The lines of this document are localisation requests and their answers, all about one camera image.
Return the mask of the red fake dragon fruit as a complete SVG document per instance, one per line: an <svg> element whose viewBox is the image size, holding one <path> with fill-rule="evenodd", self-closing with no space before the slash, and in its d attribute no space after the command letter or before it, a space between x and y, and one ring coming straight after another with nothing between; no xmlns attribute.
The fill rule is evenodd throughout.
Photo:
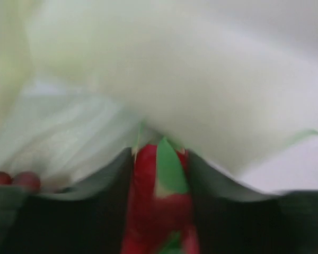
<svg viewBox="0 0 318 254"><path fill-rule="evenodd" d="M199 253L187 154L166 138L135 153L121 253Z"/></svg>

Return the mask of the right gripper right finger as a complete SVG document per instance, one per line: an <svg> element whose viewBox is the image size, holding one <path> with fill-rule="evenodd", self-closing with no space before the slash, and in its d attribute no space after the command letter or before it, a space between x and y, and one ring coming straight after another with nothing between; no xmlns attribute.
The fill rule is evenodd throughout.
<svg viewBox="0 0 318 254"><path fill-rule="evenodd" d="M202 253L318 253L318 191L263 194L188 153Z"/></svg>

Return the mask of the yellow-green plastic bag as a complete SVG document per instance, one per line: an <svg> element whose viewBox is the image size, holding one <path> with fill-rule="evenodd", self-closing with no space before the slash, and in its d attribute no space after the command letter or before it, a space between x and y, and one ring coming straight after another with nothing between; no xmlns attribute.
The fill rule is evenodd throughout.
<svg viewBox="0 0 318 254"><path fill-rule="evenodd" d="M318 1L0 1L0 169L73 182L158 134L318 190Z"/></svg>

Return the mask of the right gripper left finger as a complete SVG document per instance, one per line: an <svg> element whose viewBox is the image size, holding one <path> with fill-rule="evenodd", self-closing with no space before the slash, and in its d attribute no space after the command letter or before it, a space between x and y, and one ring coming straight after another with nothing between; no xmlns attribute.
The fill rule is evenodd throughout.
<svg viewBox="0 0 318 254"><path fill-rule="evenodd" d="M0 253L119 253L132 169L126 148L62 193L0 186Z"/></svg>

